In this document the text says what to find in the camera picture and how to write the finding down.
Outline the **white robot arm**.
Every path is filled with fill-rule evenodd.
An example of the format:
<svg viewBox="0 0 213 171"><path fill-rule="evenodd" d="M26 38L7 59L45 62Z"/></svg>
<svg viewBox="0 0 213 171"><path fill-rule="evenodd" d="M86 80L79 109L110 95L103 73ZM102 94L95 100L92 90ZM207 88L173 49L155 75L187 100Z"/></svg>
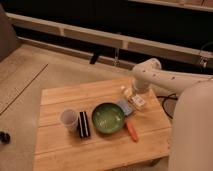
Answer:
<svg viewBox="0 0 213 171"><path fill-rule="evenodd" d="M136 93L155 84L178 95L168 171L213 171L213 75L165 71L156 58L135 65L132 74Z"/></svg>

